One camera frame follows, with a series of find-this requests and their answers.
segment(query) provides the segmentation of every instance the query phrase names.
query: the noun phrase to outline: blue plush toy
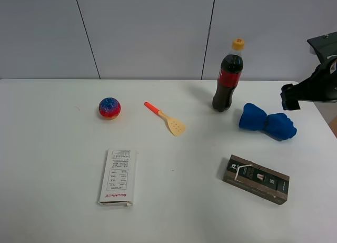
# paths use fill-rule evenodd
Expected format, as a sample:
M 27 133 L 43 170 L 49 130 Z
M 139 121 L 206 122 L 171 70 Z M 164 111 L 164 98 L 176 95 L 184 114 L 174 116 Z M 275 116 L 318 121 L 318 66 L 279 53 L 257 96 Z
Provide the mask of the blue plush toy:
M 286 114 L 267 115 L 252 103 L 247 103 L 243 107 L 239 127 L 252 131 L 265 131 L 280 140 L 291 139 L 297 133 L 294 123 Z

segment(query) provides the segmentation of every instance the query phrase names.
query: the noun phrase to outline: orange spatula handle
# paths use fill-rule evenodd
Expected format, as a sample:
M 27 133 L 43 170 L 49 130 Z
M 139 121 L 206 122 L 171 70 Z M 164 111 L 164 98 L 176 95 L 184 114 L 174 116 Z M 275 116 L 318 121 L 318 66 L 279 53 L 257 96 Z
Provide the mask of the orange spatula handle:
M 159 109 L 157 109 L 155 106 L 153 106 L 149 102 L 145 102 L 144 105 L 147 106 L 153 113 L 158 115 Z

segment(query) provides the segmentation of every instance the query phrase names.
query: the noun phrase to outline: white tabletop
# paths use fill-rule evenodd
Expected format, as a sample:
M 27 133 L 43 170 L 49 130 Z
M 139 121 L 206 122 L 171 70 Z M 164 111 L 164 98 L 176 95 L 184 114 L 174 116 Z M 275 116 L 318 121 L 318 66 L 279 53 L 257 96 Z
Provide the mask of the white tabletop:
M 211 109 L 216 81 L 1 80 L 0 242 L 335 242 L 337 139 L 311 102 L 285 112 L 287 141 L 238 128 L 244 104 L 283 112 L 287 82 L 240 81 Z M 112 121 L 101 99 L 122 106 Z M 174 137 L 149 101 L 186 124 Z M 108 148 L 138 151 L 131 207 L 101 207 Z M 278 206 L 222 177 L 234 154 L 290 176 Z

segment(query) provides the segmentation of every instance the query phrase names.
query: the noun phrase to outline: coca-cola bottle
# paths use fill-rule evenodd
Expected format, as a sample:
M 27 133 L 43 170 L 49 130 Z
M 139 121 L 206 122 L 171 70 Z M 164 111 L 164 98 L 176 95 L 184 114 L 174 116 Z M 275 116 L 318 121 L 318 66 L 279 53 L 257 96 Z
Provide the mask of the coca-cola bottle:
M 217 88 L 213 97 L 213 108 L 219 112 L 228 110 L 232 103 L 233 92 L 239 82 L 243 69 L 241 51 L 244 48 L 244 40 L 237 38 L 233 41 L 232 50 L 223 59 L 220 66 Z

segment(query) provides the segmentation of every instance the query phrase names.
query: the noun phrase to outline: white cardboard box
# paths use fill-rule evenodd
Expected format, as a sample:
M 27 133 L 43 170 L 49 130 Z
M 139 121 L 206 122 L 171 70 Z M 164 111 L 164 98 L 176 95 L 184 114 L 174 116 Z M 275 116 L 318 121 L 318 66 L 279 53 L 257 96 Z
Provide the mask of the white cardboard box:
M 136 156 L 133 149 L 108 150 L 99 204 L 133 204 Z

